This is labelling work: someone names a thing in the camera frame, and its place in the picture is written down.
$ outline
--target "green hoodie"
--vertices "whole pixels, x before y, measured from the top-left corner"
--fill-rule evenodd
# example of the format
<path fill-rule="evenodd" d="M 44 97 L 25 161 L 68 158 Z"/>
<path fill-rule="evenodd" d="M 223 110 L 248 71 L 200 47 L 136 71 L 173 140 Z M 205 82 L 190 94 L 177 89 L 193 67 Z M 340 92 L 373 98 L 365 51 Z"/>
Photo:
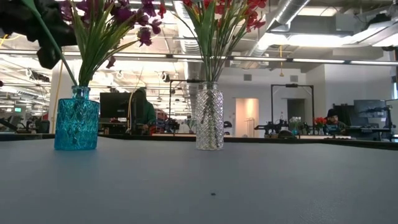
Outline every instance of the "green hoodie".
<path fill-rule="evenodd" d="M 147 94 L 145 92 L 145 88 L 141 87 L 136 91 L 143 92 L 145 99 L 144 99 L 144 117 L 142 119 L 137 120 L 137 124 L 148 124 L 148 126 L 155 125 L 156 123 L 156 115 L 154 105 L 147 101 Z"/>

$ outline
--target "table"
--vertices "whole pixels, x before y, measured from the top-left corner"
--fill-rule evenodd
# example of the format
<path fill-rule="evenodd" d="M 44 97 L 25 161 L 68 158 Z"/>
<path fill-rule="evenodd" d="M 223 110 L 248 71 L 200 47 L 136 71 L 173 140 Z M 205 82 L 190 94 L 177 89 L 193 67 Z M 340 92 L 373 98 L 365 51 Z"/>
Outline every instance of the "table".
<path fill-rule="evenodd" d="M 0 223 L 398 223 L 397 151 L 98 141 L 1 142 Z"/>

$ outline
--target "chair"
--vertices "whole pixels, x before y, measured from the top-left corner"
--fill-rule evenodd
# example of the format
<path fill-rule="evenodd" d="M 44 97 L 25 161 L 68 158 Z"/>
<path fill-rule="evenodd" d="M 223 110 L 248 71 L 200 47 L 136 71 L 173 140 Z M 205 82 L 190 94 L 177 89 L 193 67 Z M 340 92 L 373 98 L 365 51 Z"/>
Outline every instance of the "chair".
<path fill-rule="evenodd" d="M 50 132 L 50 121 L 40 121 L 37 126 L 37 134 L 48 134 Z"/>

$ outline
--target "blue glass vase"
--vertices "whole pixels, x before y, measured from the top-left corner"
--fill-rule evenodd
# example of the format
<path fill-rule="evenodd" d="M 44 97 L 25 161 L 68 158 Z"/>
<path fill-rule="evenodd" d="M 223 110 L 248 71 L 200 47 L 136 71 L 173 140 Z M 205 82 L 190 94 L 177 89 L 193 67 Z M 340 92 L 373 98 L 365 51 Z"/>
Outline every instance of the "blue glass vase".
<path fill-rule="evenodd" d="M 73 86 L 72 99 L 58 101 L 55 150 L 90 150 L 97 147 L 100 104 L 88 99 L 90 88 Z"/>

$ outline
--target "wall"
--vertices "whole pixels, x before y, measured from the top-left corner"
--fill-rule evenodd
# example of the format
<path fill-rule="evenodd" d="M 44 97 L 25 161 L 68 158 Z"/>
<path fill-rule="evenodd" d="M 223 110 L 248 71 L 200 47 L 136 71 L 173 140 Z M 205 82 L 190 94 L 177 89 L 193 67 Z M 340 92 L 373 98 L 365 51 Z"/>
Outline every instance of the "wall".
<path fill-rule="evenodd" d="M 378 60 L 389 61 L 389 54 Z M 306 81 L 314 85 L 315 116 L 326 116 L 333 104 L 391 99 L 392 71 L 392 67 L 365 65 L 320 65 L 310 70 Z"/>
<path fill-rule="evenodd" d="M 326 106 L 326 84 L 325 84 L 325 66 L 319 65 L 318 67 L 307 72 L 306 81 L 308 85 L 313 85 L 314 90 L 314 110 L 315 117 L 324 116 L 327 112 L 328 107 Z M 306 101 L 306 120 L 312 124 L 312 104 L 310 101 Z"/>
<path fill-rule="evenodd" d="M 243 81 L 244 73 L 252 75 L 251 82 Z M 305 74 L 298 69 L 285 69 L 284 74 L 284 77 L 280 77 L 280 70 L 225 68 L 218 81 L 219 89 L 224 93 L 224 120 L 233 122 L 236 119 L 236 98 L 257 98 L 259 99 L 259 124 L 266 124 L 270 121 L 271 84 L 291 83 L 290 75 L 298 75 L 298 84 L 306 84 Z M 288 98 L 311 99 L 310 95 L 302 88 L 274 87 L 275 120 L 279 119 L 281 112 L 286 119 L 286 99 Z"/>

